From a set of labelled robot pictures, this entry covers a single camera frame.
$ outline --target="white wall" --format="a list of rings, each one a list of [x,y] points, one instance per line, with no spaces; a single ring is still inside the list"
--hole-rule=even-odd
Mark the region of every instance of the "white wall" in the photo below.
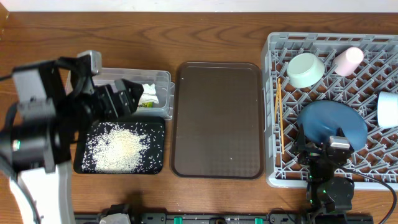
[[[398,12],[398,0],[0,0],[8,11]]]

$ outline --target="pink cup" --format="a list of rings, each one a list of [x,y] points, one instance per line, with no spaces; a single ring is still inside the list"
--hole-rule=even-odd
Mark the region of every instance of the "pink cup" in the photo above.
[[[337,65],[335,73],[344,77],[351,75],[363,58],[364,54],[361,49],[350,47],[334,59],[333,65]]]

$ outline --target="plastic crate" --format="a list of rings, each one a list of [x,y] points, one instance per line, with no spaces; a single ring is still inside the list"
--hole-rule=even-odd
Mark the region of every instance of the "plastic crate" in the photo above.
[[[266,180],[272,187],[307,187],[308,167],[297,164],[290,153],[298,132],[297,115],[316,100],[333,100],[354,108],[366,121],[368,141],[344,167],[390,183],[398,190],[398,128],[377,125],[377,96],[380,91],[398,93],[398,35],[271,33],[261,54],[265,106]],[[331,63],[348,47],[359,47],[365,58],[354,75],[341,77]],[[296,89],[289,85],[288,62],[310,52],[320,58],[326,72],[316,84]],[[282,80],[285,154],[280,145],[279,111],[274,120],[276,80]],[[355,189],[387,190],[382,185],[337,170],[354,179]]]
[[[159,104],[154,104],[153,108],[137,108],[133,116],[160,116],[165,120],[171,120],[174,110],[174,83],[171,82],[171,74],[167,71],[139,70],[125,68],[102,68],[99,75],[93,76],[95,85],[101,86],[111,84],[116,91],[114,81],[126,79],[140,84],[155,84],[156,96]],[[67,80],[67,93],[71,92],[70,74]]]

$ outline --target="teal connector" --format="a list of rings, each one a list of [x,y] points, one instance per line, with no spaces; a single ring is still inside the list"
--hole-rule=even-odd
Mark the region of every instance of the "teal connector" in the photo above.
[[[182,217],[174,217],[174,224],[182,224]]]
[[[262,218],[255,218],[254,224],[262,224]]]

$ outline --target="mint green cup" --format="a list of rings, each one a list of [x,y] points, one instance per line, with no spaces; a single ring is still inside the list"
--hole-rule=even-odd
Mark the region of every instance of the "mint green cup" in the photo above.
[[[297,55],[287,66],[289,83],[295,88],[305,88],[315,84],[324,73],[323,62],[311,53]]]

